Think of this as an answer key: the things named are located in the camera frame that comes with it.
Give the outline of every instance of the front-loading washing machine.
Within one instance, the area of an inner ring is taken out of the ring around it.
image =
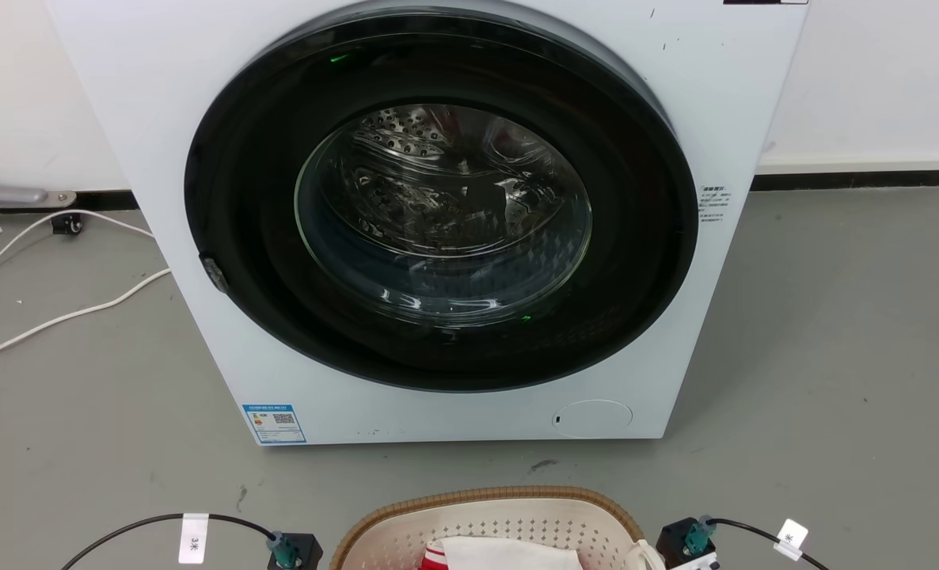
[[[807,11],[49,6],[277,445],[662,436]]]

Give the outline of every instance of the cloth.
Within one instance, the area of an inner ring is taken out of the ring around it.
[[[421,570],[582,570],[574,549],[514,538],[448,537],[431,541]]]

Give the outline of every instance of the basket handle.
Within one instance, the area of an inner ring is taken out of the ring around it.
[[[625,555],[625,568],[628,570],[666,570],[663,559],[656,549],[649,545],[644,538],[635,542],[632,549]]]

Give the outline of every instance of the laundry basket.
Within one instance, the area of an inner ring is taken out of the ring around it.
[[[625,509],[578,487],[495,487],[434,495],[380,508],[340,542],[329,570],[419,568],[430,541],[516,538],[577,549],[584,570],[663,570]]]

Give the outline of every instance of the washing machine door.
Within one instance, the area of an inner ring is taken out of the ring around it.
[[[580,371],[673,299],[698,206],[648,88],[520,21],[364,12],[279,40],[186,174],[204,267],[341,371],[505,390]]]

